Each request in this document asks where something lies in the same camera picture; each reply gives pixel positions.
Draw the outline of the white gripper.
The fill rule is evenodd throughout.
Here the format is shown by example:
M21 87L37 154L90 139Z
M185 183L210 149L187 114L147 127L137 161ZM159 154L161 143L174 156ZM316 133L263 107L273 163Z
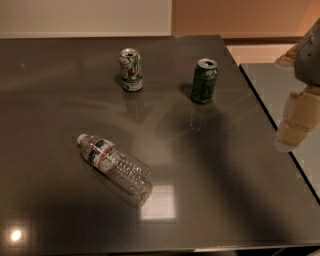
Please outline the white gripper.
M317 86L306 87L299 93L291 92L286 101L274 145L280 152L291 152L320 123L320 18L299 44L292 46L274 64L294 66L298 80Z

